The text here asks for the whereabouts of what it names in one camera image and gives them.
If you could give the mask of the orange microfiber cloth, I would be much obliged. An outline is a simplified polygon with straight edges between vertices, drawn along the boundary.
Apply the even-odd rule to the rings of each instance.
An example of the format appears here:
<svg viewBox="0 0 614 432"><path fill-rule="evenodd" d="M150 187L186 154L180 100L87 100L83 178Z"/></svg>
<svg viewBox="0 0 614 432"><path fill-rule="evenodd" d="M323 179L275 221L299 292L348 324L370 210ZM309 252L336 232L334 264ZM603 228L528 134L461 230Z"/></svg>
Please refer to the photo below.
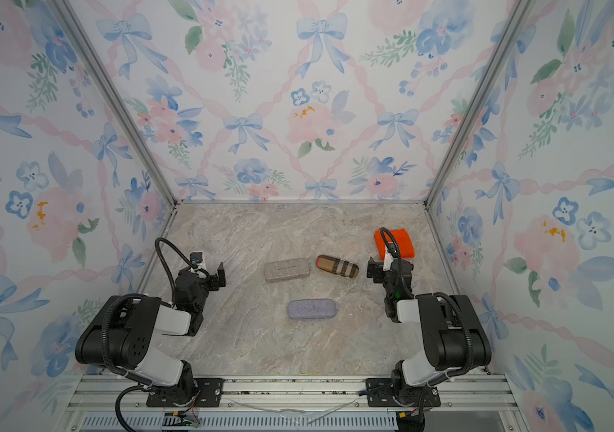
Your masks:
<svg viewBox="0 0 614 432"><path fill-rule="evenodd" d="M399 229L399 230L391 230L392 237L395 239L398 244L399 250L401 252L401 257L403 259L414 258L415 257L415 248L411 241L411 236L407 232L407 230ZM375 244L377 246L378 255L381 260L384 260L386 247L384 246L384 241L382 239L381 233L377 230L374 233ZM391 241L391 236L386 234L386 239Z"/></svg>

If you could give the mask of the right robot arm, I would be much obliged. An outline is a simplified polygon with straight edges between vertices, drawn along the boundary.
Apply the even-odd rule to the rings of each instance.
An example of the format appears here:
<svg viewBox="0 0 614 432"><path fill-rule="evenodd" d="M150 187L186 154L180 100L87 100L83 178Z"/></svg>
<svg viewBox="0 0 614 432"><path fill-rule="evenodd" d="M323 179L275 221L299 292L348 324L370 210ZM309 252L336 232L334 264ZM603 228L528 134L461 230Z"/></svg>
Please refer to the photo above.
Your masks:
<svg viewBox="0 0 614 432"><path fill-rule="evenodd" d="M395 259L367 263L366 277L385 291L384 309L394 323L420 328L422 348L399 361L389 378L366 380L360 392L370 408L432 409L441 405L438 385L490 365L492 349L466 295L411 292L413 264Z"/></svg>

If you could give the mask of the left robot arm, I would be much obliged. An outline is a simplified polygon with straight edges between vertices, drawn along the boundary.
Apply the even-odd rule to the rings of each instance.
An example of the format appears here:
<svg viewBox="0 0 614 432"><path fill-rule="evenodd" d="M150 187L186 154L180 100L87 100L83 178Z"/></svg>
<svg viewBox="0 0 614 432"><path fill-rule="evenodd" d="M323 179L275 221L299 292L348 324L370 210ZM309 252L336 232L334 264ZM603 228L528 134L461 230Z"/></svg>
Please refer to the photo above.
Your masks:
<svg viewBox="0 0 614 432"><path fill-rule="evenodd" d="M209 293L224 286L223 265L214 274L190 267L174 280L173 303L139 293L114 295L78 339L76 360L134 382L147 394L149 408L217 408L224 379L196 378L188 361L163 353L154 340L195 336Z"/></svg>

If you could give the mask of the purple fabric eyeglass case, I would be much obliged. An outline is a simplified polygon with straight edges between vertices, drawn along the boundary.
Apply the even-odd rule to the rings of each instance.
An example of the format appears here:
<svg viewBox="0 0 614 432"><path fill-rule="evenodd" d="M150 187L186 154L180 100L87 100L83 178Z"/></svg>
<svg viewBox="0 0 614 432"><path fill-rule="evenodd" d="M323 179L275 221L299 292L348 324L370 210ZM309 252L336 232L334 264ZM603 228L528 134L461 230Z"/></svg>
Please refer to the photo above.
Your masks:
<svg viewBox="0 0 614 432"><path fill-rule="evenodd" d="M330 299L303 299L289 302L287 315L291 320L324 320L338 312L336 302Z"/></svg>

